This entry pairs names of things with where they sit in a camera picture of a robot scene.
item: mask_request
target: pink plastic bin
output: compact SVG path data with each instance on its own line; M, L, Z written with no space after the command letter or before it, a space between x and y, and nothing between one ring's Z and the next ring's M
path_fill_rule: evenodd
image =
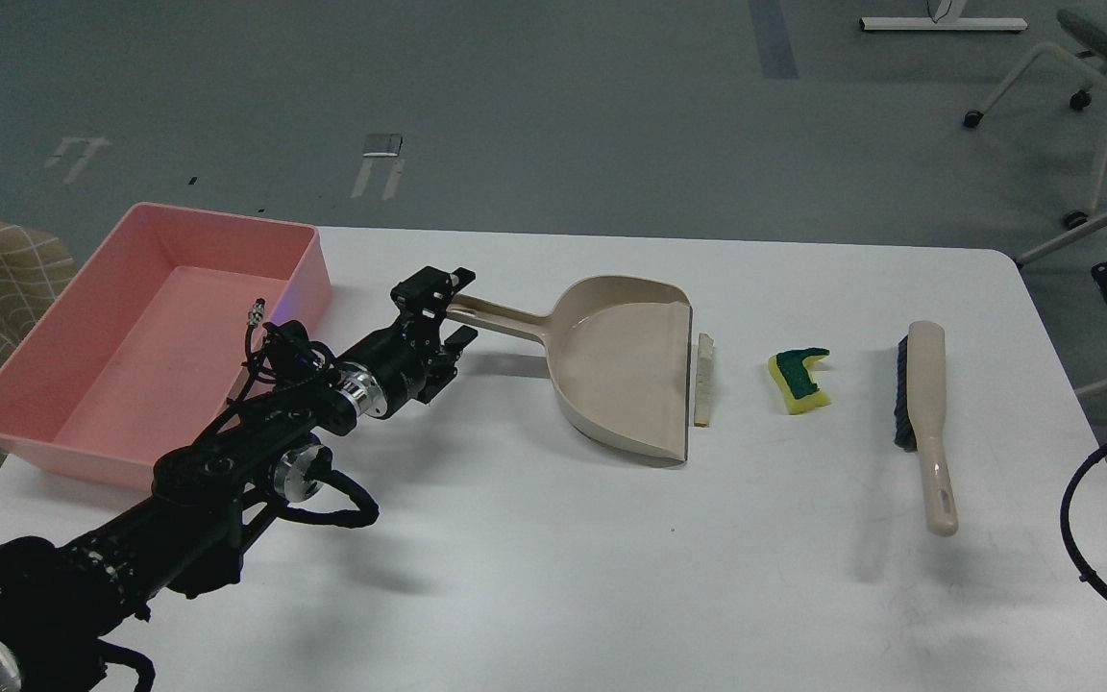
M0 447L146 489L232 393L256 298L313 328L331 300L315 228L132 207L0 369Z

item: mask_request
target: dustpan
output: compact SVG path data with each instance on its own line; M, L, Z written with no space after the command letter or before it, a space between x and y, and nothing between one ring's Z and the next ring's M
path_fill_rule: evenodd
M458 295L447 317L541 343L559 406L580 433L685 461L690 300L680 288L596 276L568 288L548 316Z

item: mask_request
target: hand brush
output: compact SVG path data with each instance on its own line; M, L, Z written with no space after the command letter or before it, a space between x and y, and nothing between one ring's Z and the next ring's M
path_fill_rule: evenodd
M899 343L896 385L896 444L921 458L925 523L932 534L953 536L959 517L945 465L945 332L931 321L914 321Z

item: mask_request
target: yellow sponge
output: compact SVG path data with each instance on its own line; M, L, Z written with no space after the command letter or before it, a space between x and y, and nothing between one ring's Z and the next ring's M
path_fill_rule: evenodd
M776 384L780 385L785 406L790 415L831 403L827 393L819 390L814 378L809 376L809 366L830 353L826 349L798 349L783 351L768 359L768 372Z

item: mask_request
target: table surface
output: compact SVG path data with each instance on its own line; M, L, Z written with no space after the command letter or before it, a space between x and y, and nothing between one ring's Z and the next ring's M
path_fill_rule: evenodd
M417 268L541 312L573 281L681 286L716 341L712 424L673 467L571 428L536 343L483 333L430 406L327 434L379 499L373 527L276 526L240 586L163 592L114 643L168 689L1107 689L1107 603L1058 534L1095 447L1010 259L981 250L321 229L341 350L390 323ZM925 529L914 455L892 445L896 345L948 333L945 446L961 528ZM834 403L788 416L766 359L826 347ZM0 472L0 543L54 543L135 492ZM1107 469L1076 498L1107 578ZM332 492L307 507L339 508ZM99 689L131 689L111 669Z

